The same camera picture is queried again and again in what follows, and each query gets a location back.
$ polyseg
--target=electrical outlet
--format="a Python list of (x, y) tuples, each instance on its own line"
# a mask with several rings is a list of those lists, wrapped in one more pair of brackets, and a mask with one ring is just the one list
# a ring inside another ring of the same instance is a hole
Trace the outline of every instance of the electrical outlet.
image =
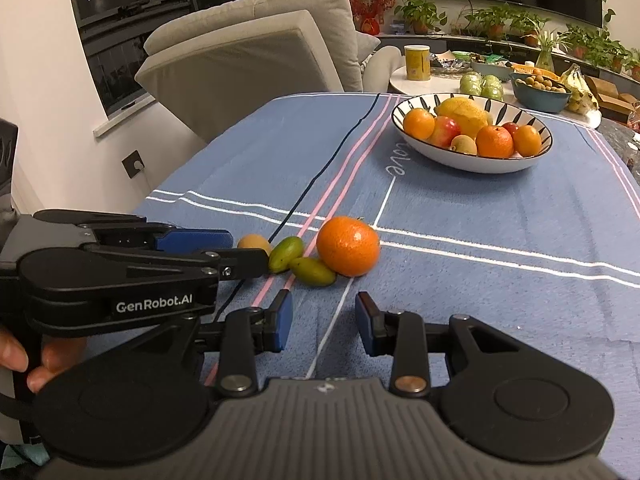
[(145, 169), (145, 163), (142, 162), (142, 157), (140, 157), (138, 150), (131, 152), (130, 155), (124, 158), (124, 160), (122, 161), (122, 165), (124, 166), (124, 169), (127, 171), (129, 178), (135, 177), (138, 173), (140, 173), (140, 171)]

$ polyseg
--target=orange basket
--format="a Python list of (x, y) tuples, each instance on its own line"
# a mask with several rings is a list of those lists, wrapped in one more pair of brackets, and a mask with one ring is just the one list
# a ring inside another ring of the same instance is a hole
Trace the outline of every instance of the orange basket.
[[(513, 66), (513, 69), (521, 74), (531, 74), (533, 75), (533, 71), (535, 69), (534, 66), (527, 66), (527, 65), (519, 65), (517, 63), (511, 63), (511, 66)], [(545, 70), (543, 68), (539, 68), (540, 72), (542, 72), (542, 76), (552, 79), (553, 81), (560, 81), (560, 76), (554, 74), (553, 72), (549, 72), (549, 70)]]

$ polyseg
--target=round white table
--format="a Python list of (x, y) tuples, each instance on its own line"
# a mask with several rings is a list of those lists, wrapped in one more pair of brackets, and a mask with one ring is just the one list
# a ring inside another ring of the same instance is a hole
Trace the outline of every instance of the round white table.
[[(460, 79), (462, 75), (431, 75), (428, 81), (409, 81), (406, 78), (406, 67), (402, 66), (392, 73), (389, 78), (389, 84), (402, 94), (406, 95), (422, 95), (422, 94), (438, 94), (438, 93), (460, 93)], [(502, 83), (504, 96), (502, 100), (510, 105), (518, 108), (524, 108), (522, 104), (513, 95), (511, 82)], [(587, 115), (579, 115), (562, 110), (558, 115), (571, 119), (579, 124), (584, 124), (590, 128), (597, 128), (602, 122), (602, 114), (599, 110), (592, 110)]]

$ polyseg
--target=orange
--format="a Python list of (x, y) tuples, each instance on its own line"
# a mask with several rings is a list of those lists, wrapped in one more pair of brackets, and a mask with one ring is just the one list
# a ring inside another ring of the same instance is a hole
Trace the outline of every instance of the orange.
[(509, 158), (513, 155), (513, 138), (501, 126), (485, 126), (476, 137), (478, 155), (491, 158)]
[(542, 138), (538, 131), (526, 124), (513, 133), (513, 145), (522, 156), (534, 156), (542, 149)]
[(327, 267), (343, 276), (355, 278), (376, 266), (380, 239), (364, 222), (337, 216), (320, 228), (316, 248)]
[(414, 139), (427, 140), (436, 127), (436, 119), (424, 108), (414, 108), (404, 116), (402, 128)]

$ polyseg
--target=black circular cover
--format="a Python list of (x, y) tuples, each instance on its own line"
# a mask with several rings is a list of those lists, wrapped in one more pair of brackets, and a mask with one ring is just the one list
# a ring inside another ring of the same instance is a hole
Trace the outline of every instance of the black circular cover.
[(472, 446), (523, 463), (597, 454), (614, 415), (598, 381), (555, 359), (521, 352), (474, 356), (444, 388), (440, 409)]
[(206, 390), (165, 356), (128, 352), (52, 380), (35, 397), (47, 447), (73, 462), (140, 463), (177, 449), (207, 416)]

